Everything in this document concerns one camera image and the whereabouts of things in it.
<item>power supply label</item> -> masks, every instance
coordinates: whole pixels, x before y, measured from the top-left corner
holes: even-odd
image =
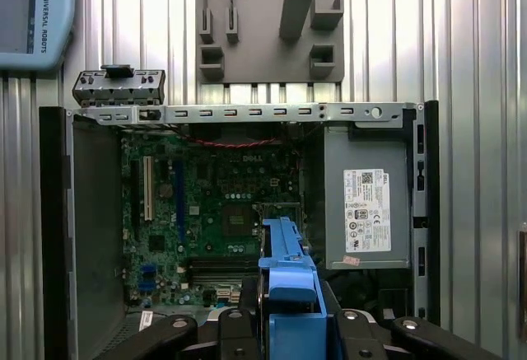
[[[389,175],[382,169],[344,171],[346,253],[391,251]]]

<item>black plastic tab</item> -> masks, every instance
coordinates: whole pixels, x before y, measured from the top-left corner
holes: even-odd
[[[419,319],[401,317],[392,324],[392,339],[417,358],[444,360],[498,360],[499,357],[469,341],[443,330],[441,327]]]
[[[96,360],[175,358],[181,349],[195,344],[198,325],[188,316],[167,316],[132,335]]]
[[[373,336],[370,322],[361,312],[339,312],[337,327],[343,360],[388,360],[383,344]]]
[[[218,342],[221,360],[260,360],[261,352],[254,335],[251,314],[231,309],[220,314]]]
[[[133,77],[133,68],[130,65],[102,65],[100,68],[106,71],[107,78]]]

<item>blue connector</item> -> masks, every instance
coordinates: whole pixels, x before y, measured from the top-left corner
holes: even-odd
[[[138,289],[140,292],[153,292],[156,289],[156,282],[139,282]]]
[[[148,274],[152,272],[156,272],[156,265],[155,264],[143,264],[141,265],[141,273],[142,274]]]

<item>barcode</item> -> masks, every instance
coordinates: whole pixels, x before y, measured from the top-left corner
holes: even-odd
[[[363,173],[361,177],[364,185],[373,185],[373,173]]]

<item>black latch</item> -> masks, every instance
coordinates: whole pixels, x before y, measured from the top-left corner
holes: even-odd
[[[130,65],[102,65],[100,68],[106,72],[106,78],[133,77],[133,68]]]

